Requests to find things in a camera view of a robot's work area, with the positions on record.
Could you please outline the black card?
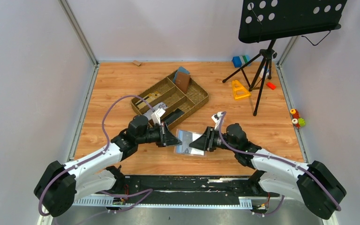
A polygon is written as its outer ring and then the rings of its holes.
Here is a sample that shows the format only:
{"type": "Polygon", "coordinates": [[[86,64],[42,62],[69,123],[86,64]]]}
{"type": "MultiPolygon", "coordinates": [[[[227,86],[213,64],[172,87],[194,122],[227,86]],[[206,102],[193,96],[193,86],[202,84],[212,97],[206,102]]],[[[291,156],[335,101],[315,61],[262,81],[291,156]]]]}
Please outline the black card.
{"type": "Polygon", "coordinates": [[[179,117],[181,117],[184,114],[184,112],[177,108],[173,112],[169,113],[166,117],[164,117],[162,120],[169,126],[173,122],[175,122],[179,117]]]}

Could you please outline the white patterned card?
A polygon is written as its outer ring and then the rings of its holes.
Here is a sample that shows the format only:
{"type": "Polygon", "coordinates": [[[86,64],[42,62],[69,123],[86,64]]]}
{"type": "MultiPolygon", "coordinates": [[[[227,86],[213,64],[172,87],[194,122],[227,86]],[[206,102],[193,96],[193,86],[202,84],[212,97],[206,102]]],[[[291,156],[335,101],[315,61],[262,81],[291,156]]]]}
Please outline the white patterned card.
{"type": "MultiPolygon", "coordinates": [[[[157,110],[158,108],[163,108],[163,109],[165,109],[165,111],[166,111],[166,109],[168,108],[168,106],[164,103],[164,102],[160,102],[160,103],[158,103],[157,105],[155,105],[155,106],[153,106],[153,109],[154,110],[157,110]]],[[[148,120],[152,120],[152,118],[151,118],[151,114],[153,113],[153,111],[151,110],[151,109],[149,109],[146,113],[144,113],[143,115],[145,116],[145,117],[147,117],[147,119],[148,120]]]]}

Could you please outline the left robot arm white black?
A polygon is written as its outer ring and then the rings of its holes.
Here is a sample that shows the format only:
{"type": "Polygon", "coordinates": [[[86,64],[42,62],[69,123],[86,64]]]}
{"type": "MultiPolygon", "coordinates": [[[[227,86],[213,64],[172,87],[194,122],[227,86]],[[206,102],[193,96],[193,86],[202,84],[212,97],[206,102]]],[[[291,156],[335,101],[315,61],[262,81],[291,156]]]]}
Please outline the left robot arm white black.
{"type": "Polygon", "coordinates": [[[58,217],[77,200],[96,192],[121,193],[124,175],[114,164],[133,155],[145,143],[158,147],[182,144],[165,122],[150,126],[147,117],[137,115],[126,129],[97,151],[64,164],[51,162],[34,189],[40,215],[58,217]]]}

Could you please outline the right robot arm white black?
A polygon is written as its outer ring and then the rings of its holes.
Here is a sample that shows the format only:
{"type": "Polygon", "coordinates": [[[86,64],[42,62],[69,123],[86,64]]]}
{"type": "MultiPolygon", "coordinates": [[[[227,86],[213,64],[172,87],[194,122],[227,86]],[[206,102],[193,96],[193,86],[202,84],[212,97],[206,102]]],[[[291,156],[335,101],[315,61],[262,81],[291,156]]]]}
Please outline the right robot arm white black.
{"type": "Polygon", "coordinates": [[[207,127],[189,146],[203,151],[232,150],[242,166],[255,170],[249,182],[254,195],[267,192],[290,197],[322,219],[341,210],[346,190],[324,163],[300,163],[274,155],[249,141],[238,123],[229,125],[223,134],[207,127]]]}

